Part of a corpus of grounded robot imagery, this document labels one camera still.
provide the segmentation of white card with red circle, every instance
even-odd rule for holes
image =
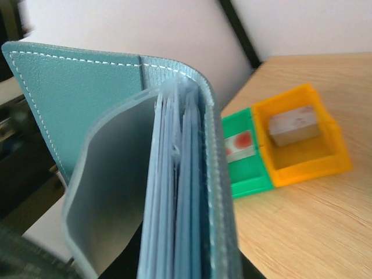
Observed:
[[[256,154],[250,130],[225,139],[227,162],[231,163]]]

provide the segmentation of light wood tabletop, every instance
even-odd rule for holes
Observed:
[[[236,199],[239,246],[268,278],[372,278],[372,53],[270,58],[222,116],[303,83],[341,126],[354,170]]]

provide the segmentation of teal wallet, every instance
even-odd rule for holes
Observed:
[[[201,93],[203,278],[242,278],[230,178],[213,90],[173,60],[7,42],[2,52],[68,184],[63,229],[74,258],[97,278],[129,243],[144,214],[156,95],[183,76]]]

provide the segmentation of red dot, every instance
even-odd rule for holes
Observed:
[[[249,131],[240,133],[234,141],[234,145],[238,149],[245,149],[252,145],[252,137]]]

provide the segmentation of green plastic tray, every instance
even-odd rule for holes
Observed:
[[[244,109],[224,118],[222,126],[224,138],[250,130],[256,151],[256,155],[228,164],[232,197],[235,199],[274,189],[259,152],[251,110]]]

